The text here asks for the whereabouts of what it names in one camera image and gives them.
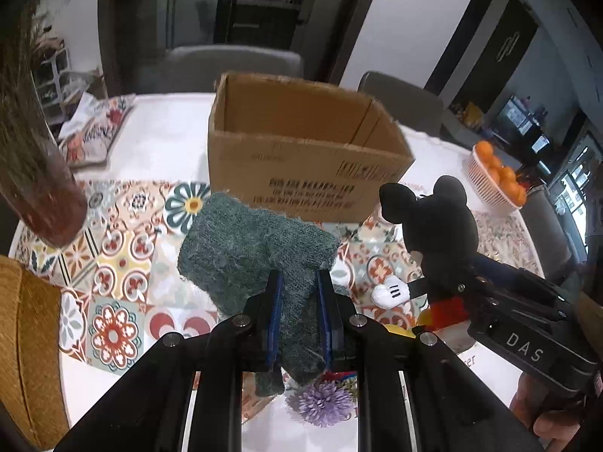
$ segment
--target mickey mouse plush toy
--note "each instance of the mickey mouse plush toy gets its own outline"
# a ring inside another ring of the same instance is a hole
[[[388,277],[373,291],[375,304],[390,309],[427,293],[434,325],[443,328],[467,319],[461,299],[453,294],[459,274],[471,268],[476,256],[478,228],[461,182],[441,176],[433,195],[418,199],[408,187],[388,183],[381,185],[379,200],[383,218],[402,225],[406,249],[420,264],[424,278],[406,285]]]

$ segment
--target gray knitted cloth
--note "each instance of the gray knitted cloth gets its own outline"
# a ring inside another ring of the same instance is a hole
[[[251,209],[215,193],[186,235],[178,270],[206,291],[221,316],[228,318],[243,310],[249,296],[264,290],[271,269],[281,271],[282,366],[305,385],[324,370],[312,295],[315,271],[332,267],[339,244],[339,239],[313,223]],[[283,392],[282,381],[270,381],[269,376],[256,376],[260,396]]]

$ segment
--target human hand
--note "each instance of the human hand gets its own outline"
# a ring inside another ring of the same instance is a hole
[[[542,386],[541,383],[522,373],[517,383],[517,392],[509,408],[527,428],[534,423],[533,430],[541,438],[550,440],[547,452],[559,452],[565,448],[580,428],[580,415],[575,410],[549,411],[536,418],[537,409],[530,397]]]

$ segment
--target fruit basket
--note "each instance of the fruit basket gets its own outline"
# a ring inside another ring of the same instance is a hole
[[[513,211],[521,209],[515,205],[509,197],[492,180],[488,169],[479,159],[475,152],[475,146],[471,150],[468,161],[468,173],[471,182],[475,186],[478,195],[499,215],[509,215]]]

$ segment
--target black mouse ear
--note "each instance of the black mouse ear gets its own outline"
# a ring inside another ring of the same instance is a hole
[[[444,196],[467,205],[467,193],[459,179],[450,175],[442,175],[433,186],[433,195]]]
[[[415,206],[417,197],[404,185],[383,184],[379,188],[379,200],[383,218],[392,224],[401,224],[409,210]]]

